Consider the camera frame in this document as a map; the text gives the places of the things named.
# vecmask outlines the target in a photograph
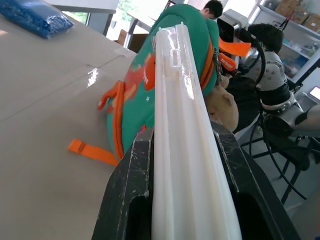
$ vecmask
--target black hair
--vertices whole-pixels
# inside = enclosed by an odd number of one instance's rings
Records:
[[[222,15],[223,8],[224,7],[219,0],[210,0],[203,9],[209,9],[210,13],[213,14],[215,18],[218,18]]]
[[[274,51],[276,54],[280,51],[284,34],[275,26],[266,23],[253,24],[248,27],[248,32],[262,42],[267,51]]]

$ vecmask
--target white plastic rail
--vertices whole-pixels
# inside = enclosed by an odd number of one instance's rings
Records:
[[[188,28],[156,35],[153,240],[241,240]]]

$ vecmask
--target black chair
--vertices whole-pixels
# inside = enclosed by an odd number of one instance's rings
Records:
[[[310,167],[310,158],[309,154],[314,153],[316,157],[320,156],[320,151],[313,149],[315,145],[318,145],[319,142],[314,139],[310,138],[310,142],[307,147],[302,147],[299,146],[299,139],[297,138],[296,141],[291,140],[290,138],[287,137],[280,137],[276,136],[270,132],[267,133],[267,138],[269,141],[269,145],[271,147],[271,152],[272,153],[279,153],[281,154],[284,158],[286,158],[286,163],[283,167],[283,174],[286,173],[288,166],[290,163],[292,163],[295,166],[295,171],[294,174],[290,180],[290,183],[294,185],[298,179],[298,176],[301,171],[306,171]],[[263,137],[257,138],[252,141],[252,143],[259,142],[261,140],[264,140]],[[249,142],[244,143],[241,146],[246,146],[250,144]],[[263,156],[269,155],[268,151],[255,154],[252,156],[253,159],[257,159]],[[291,192],[292,188],[291,186],[288,186],[287,189],[285,190],[281,202],[282,204],[285,204],[289,193]]]

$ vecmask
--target stuffed animal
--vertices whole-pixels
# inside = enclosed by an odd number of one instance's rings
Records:
[[[239,111],[234,96],[225,88],[229,85],[229,78],[221,76],[221,81],[216,84],[204,102],[210,121],[224,125],[226,129],[235,130],[239,121]]]

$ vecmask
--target blue plastic bag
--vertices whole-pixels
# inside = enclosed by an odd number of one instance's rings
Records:
[[[74,25],[62,12],[41,0],[0,0],[0,14],[44,39]]]

